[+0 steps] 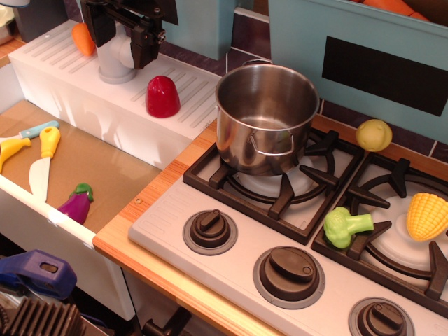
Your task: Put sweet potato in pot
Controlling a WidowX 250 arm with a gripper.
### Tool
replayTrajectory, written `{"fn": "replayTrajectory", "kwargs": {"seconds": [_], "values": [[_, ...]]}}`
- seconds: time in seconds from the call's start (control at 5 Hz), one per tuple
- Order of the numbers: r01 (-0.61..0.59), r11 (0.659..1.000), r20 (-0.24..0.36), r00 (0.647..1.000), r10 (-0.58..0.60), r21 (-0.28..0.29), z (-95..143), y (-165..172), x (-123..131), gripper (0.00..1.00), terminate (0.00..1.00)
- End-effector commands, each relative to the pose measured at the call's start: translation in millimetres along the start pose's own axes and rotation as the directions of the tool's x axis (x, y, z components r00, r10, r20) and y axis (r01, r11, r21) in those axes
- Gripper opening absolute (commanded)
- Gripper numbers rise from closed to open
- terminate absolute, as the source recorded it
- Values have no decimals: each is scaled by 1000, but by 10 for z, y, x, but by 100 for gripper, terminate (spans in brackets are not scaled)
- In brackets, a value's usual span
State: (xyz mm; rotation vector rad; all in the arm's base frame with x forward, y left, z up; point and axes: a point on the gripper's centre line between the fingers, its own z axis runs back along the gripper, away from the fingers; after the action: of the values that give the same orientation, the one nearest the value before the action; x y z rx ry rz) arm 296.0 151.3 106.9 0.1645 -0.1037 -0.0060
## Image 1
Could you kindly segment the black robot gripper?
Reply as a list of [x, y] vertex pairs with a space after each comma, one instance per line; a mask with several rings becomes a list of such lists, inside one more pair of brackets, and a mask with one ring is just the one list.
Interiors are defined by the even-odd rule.
[[119, 22], [131, 31], [131, 54], [135, 69], [143, 69], [158, 58], [165, 30], [134, 29], [146, 23], [179, 24], [175, 1], [81, 1], [81, 12], [94, 44], [99, 48], [116, 35]]

